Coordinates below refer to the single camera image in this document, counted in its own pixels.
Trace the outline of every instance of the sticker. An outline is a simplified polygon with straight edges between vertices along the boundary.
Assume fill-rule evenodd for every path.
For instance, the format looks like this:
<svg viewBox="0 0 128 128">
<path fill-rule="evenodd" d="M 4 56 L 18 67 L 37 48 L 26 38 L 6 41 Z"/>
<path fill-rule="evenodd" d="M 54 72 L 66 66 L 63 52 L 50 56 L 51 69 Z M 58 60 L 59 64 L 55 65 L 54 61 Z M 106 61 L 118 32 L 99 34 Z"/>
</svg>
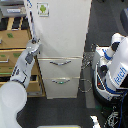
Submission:
<svg viewBox="0 0 128 128">
<path fill-rule="evenodd" d="M 6 57 L 5 55 L 0 55 L 1 57 Z"/>
<path fill-rule="evenodd" d="M 12 67 L 9 67 L 8 69 L 13 69 Z"/>
<path fill-rule="evenodd" d="M 13 55 L 15 58 L 18 58 L 21 55 L 21 53 L 13 53 Z"/>
<path fill-rule="evenodd" d="M 48 17 L 49 16 L 49 6 L 48 3 L 37 3 L 37 10 L 39 16 Z"/>
<path fill-rule="evenodd" d="M 13 38 L 12 33 L 7 33 L 8 38 Z"/>
</svg>

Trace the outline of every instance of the white drawer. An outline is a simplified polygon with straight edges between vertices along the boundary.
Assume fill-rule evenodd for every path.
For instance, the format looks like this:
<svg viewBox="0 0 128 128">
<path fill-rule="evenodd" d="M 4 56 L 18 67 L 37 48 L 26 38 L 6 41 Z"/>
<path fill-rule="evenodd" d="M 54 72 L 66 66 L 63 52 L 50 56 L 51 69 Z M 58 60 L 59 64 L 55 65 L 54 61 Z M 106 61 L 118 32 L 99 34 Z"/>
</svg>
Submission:
<svg viewBox="0 0 128 128">
<path fill-rule="evenodd" d="M 47 99 L 53 98 L 77 98 L 78 78 L 44 79 Z"/>
<path fill-rule="evenodd" d="M 82 58 L 79 59 L 39 59 L 42 78 L 80 76 Z"/>
</svg>

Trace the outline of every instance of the white panel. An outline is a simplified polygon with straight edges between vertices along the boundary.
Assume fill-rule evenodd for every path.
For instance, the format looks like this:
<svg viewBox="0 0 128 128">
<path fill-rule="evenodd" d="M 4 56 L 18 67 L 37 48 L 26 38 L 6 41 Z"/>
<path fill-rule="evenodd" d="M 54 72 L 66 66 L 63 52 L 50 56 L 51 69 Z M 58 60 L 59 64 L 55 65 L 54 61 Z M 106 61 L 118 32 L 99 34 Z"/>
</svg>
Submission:
<svg viewBox="0 0 128 128">
<path fill-rule="evenodd" d="M 79 79 L 70 79 L 64 84 L 52 82 L 52 79 L 44 79 L 43 82 L 48 99 L 77 97 Z"/>
<path fill-rule="evenodd" d="M 36 33 L 43 44 L 38 57 L 82 56 L 88 32 L 91 0 L 30 1 Z M 38 15 L 38 2 L 48 3 L 48 17 Z"/>
<path fill-rule="evenodd" d="M 79 77 L 82 59 L 38 60 L 43 78 Z"/>
</svg>

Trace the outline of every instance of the cabinet drawer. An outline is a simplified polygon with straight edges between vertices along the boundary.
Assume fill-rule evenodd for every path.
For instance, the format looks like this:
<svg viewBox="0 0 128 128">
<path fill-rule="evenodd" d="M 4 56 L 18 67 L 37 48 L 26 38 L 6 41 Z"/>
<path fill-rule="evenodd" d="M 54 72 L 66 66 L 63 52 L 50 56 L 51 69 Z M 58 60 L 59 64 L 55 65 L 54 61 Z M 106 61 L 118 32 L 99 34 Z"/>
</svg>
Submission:
<svg viewBox="0 0 128 128">
<path fill-rule="evenodd" d="M 29 40 L 27 30 L 5 30 L 0 31 L 0 48 L 25 48 Z"/>
<path fill-rule="evenodd" d="M 14 67 L 0 67 L 0 77 L 1 76 L 11 76 L 13 69 L 14 69 Z M 39 74 L 36 64 L 34 64 L 31 74 L 32 75 L 38 75 Z"/>
<path fill-rule="evenodd" d="M 5 84 L 6 82 L 0 82 L 0 87 Z M 38 76 L 35 81 L 30 81 L 29 86 L 27 88 L 27 92 L 39 92 L 40 86 L 39 86 L 39 81 L 38 81 Z"/>
<path fill-rule="evenodd" d="M 15 50 L 0 50 L 0 67 L 15 66 L 18 57 L 24 49 Z"/>
<path fill-rule="evenodd" d="M 82 65 L 79 59 L 39 59 L 40 70 L 43 78 L 78 77 Z"/>
<path fill-rule="evenodd" d="M 44 79 L 43 82 L 48 99 L 77 97 L 78 78 Z"/>
</svg>

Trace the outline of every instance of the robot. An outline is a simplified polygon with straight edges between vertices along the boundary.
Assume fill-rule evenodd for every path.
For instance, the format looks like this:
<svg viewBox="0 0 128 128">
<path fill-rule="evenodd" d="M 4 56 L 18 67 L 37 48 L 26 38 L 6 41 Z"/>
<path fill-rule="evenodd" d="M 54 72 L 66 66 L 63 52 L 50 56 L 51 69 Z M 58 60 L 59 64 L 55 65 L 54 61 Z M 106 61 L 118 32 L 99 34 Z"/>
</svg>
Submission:
<svg viewBox="0 0 128 128">
<path fill-rule="evenodd" d="M 0 128 L 21 128 L 17 123 L 17 113 L 27 102 L 26 88 L 31 70 L 39 52 L 40 41 L 29 40 L 14 67 L 10 80 L 0 88 Z"/>
<path fill-rule="evenodd" d="M 96 47 L 92 69 L 94 92 L 106 104 L 116 104 L 128 87 L 128 37 L 112 36 L 110 47 Z"/>
</svg>

